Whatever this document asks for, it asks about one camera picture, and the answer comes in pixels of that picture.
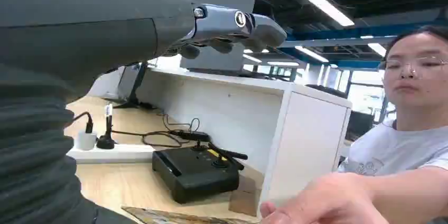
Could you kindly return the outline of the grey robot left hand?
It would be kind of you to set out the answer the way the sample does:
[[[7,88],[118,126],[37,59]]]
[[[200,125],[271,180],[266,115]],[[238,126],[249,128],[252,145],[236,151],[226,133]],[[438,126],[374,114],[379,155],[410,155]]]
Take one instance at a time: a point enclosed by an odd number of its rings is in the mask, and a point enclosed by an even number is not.
[[[69,103],[121,66],[285,39],[267,16],[194,0],[1,0],[1,102]]]

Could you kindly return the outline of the person's hand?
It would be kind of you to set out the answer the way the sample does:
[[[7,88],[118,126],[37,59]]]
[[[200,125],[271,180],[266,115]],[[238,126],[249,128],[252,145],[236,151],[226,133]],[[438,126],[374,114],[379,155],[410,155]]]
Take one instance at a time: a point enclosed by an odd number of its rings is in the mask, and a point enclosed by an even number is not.
[[[325,175],[279,207],[263,203],[261,223],[388,223],[368,182],[350,173]]]

